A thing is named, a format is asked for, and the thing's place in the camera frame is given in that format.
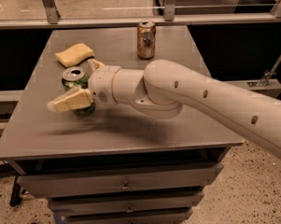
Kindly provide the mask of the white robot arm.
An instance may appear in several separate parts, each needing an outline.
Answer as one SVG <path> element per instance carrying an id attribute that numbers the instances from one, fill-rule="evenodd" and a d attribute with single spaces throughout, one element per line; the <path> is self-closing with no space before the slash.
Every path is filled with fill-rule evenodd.
<path id="1" fill-rule="evenodd" d="M 52 112 L 98 104 L 125 104 L 169 119 L 192 107 L 281 160 L 281 101 L 201 75 L 179 63 L 155 60 L 143 70 L 93 67 L 88 87 L 48 102 Z"/>

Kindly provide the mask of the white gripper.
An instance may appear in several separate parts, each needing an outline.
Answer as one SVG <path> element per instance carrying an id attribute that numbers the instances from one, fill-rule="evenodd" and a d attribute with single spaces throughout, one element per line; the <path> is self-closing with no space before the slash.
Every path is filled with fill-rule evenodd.
<path id="1" fill-rule="evenodd" d="M 117 102 L 113 96 L 112 85 L 113 79 L 120 69 L 120 66 L 105 66 L 93 58 L 89 59 L 88 88 L 90 91 L 81 86 L 75 86 L 65 94 L 49 101 L 47 103 L 48 110 L 61 113 L 89 107 L 94 101 L 100 105 L 115 105 Z"/>

